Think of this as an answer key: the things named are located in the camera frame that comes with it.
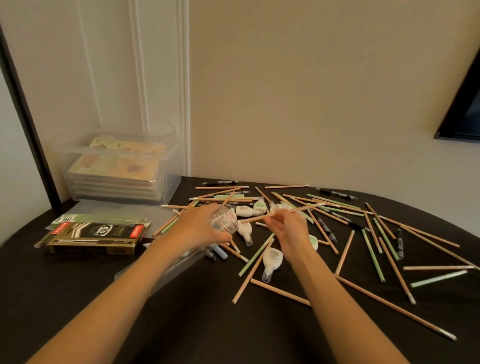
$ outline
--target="black vertical strip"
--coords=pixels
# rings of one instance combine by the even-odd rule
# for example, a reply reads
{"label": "black vertical strip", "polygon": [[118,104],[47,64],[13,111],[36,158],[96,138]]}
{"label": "black vertical strip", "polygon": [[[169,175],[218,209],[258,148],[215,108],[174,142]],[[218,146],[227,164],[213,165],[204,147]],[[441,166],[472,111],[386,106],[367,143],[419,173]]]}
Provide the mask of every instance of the black vertical strip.
{"label": "black vertical strip", "polygon": [[12,97],[13,104],[17,110],[18,118],[24,129],[25,136],[32,151],[33,158],[40,173],[45,191],[47,192],[48,199],[52,209],[55,211],[61,212],[61,202],[60,197],[55,187],[55,183],[48,168],[48,163],[43,153],[42,145],[38,138],[35,125],[33,123],[32,115],[30,114],[30,109],[28,108],[22,86],[20,85],[20,80],[13,64],[12,57],[8,50],[7,42],[5,36],[3,35],[3,30],[0,26],[0,66],[7,83],[8,90]]}

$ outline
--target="black frame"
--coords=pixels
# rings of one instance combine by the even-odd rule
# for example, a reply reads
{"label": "black frame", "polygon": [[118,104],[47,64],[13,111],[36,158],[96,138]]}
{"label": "black frame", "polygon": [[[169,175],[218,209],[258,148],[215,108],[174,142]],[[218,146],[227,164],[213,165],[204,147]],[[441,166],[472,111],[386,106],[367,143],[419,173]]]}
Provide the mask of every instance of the black frame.
{"label": "black frame", "polygon": [[465,116],[473,99],[480,90],[480,49],[468,69],[468,72],[458,89],[455,98],[446,113],[444,120],[440,124],[435,139],[457,140],[462,142],[480,143],[480,138],[455,136],[455,126]]}
{"label": "black frame", "polygon": [[3,73],[3,77],[5,78],[5,82],[7,83],[7,87],[10,92],[10,96],[12,97],[13,104],[15,105],[15,109],[17,110],[18,118],[22,124],[28,145],[32,151],[32,155],[38,172],[40,173],[45,191],[47,192],[50,205],[52,206],[53,210],[61,213],[60,197],[53,181],[52,174],[50,173],[50,168],[48,167],[47,159],[45,158],[40,139],[38,138],[32,115],[30,114],[30,109],[28,108],[22,86],[20,85],[20,80],[18,78],[15,65],[13,64],[13,60],[5,40],[5,36],[3,35],[1,25],[0,68]]}

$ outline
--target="black tabletop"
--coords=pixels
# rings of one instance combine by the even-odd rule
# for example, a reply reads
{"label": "black tabletop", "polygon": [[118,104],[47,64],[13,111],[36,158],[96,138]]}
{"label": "black tabletop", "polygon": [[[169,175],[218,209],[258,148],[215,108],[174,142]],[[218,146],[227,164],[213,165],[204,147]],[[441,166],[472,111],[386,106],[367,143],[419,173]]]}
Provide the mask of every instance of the black tabletop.
{"label": "black tabletop", "polygon": [[[195,190],[207,179],[183,177],[171,203],[186,204],[200,195]],[[252,196],[255,186],[243,182]],[[278,189],[282,194],[305,197],[313,188]],[[473,263],[480,264],[480,239],[423,211],[386,198],[354,191],[351,204],[369,202],[377,213],[417,229],[456,242],[444,245]],[[49,255],[33,244],[56,217],[49,211],[23,227],[0,248],[0,363],[23,363],[67,324],[112,281],[116,272],[137,256],[75,257]],[[361,217],[348,216],[365,226]],[[340,253],[351,229],[329,218],[324,222],[338,240]],[[309,224],[310,234],[322,239]],[[245,246],[236,233],[234,241],[250,258],[269,236],[268,229],[253,226],[253,245]],[[456,259],[404,232],[405,259],[400,265],[463,265]],[[339,256],[328,246],[318,253],[332,271]],[[430,321],[458,337],[454,342],[391,310],[349,287],[347,291],[406,358],[415,363],[475,363],[480,349],[480,274],[412,289],[411,305],[386,256],[377,255],[386,283],[380,283],[361,233],[356,232],[341,276]],[[264,288],[248,285],[236,305],[231,300],[243,279],[237,277],[244,263],[234,256],[215,263],[201,259],[148,299],[128,335],[116,363],[334,363],[325,337],[311,308]],[[262,268],[254,278],[261,279]],[[443,274],[438,271],[404,271],[407,282]],[[275,271],[271,285],[297,296],[305,293],[287,261]]]}

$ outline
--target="transparent storage box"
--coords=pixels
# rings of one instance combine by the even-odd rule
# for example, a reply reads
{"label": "transparent storage box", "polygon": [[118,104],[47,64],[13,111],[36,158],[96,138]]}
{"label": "transparent storage box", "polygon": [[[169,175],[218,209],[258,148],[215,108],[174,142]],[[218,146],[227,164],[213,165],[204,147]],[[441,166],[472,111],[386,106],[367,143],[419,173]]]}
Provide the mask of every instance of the transparent storage box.
{"label": "transparent storage box", "polygon": [[175,132],[91,133],[54,148],[74,200],[165,204],[181,180],[183,147]]}

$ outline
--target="forearm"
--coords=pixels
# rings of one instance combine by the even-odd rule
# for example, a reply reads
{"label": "forearm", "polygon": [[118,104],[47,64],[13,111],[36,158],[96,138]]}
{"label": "forearm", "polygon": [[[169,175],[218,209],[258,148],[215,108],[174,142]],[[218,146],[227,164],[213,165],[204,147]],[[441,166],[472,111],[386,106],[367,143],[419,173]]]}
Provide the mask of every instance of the forearm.
{"label": "forearm", "polygon": [[314,250],[291,263],[339,364],[408,363]]}
{"label": "forearm", "polygon": [[156,281],[180,252],[168,237],[137,262],[52,338],[28,363],[111,363]]}

